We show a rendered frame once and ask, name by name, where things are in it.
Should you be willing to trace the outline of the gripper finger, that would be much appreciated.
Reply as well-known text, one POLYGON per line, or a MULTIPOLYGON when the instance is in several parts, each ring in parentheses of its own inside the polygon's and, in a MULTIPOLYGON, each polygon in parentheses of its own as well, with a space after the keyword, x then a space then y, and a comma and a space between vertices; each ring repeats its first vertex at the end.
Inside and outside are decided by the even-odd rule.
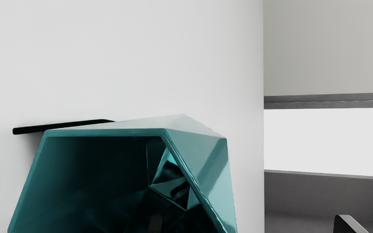
POLYGON ((333 222, 333 233, 369 233, 350 215, 336 215, 333 222))

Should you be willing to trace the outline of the teal faceted mug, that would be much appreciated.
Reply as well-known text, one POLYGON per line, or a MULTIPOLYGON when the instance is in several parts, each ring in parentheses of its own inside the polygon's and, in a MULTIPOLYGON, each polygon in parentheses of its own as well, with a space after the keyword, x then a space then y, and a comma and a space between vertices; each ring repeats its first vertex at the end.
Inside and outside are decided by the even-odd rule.
POLYGON ((237 233, 227 139, 186 115, 43 132, 7 233, 237 233))

